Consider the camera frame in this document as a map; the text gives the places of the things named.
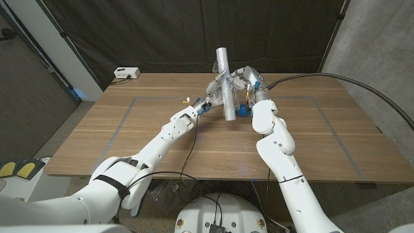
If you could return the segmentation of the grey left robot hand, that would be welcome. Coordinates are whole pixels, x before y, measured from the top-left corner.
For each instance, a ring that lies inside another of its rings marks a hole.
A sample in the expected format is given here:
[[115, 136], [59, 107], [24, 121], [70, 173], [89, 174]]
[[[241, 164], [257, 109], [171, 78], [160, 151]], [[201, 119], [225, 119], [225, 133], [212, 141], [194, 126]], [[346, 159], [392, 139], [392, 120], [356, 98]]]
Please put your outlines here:
[[219, 107], [224, 104], [223, 94], [221, 90], [222, 76], [217, 75], [207, 86], [206, 96], [198, 98], [192, 107], [198, 115], [209, 112], [212, 108]]

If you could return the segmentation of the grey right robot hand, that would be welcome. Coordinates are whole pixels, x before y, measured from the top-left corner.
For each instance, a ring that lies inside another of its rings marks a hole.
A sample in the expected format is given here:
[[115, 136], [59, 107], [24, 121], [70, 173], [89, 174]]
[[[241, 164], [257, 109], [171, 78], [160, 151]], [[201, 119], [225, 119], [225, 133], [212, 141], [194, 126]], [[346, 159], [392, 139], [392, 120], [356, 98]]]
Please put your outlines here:
[[238, 91], [246, 91], [246, 101], [252, 107], [262, 100], [269, 100], [267, 83], [264, 78], [251, 66], [235, 70], [230, 81]]

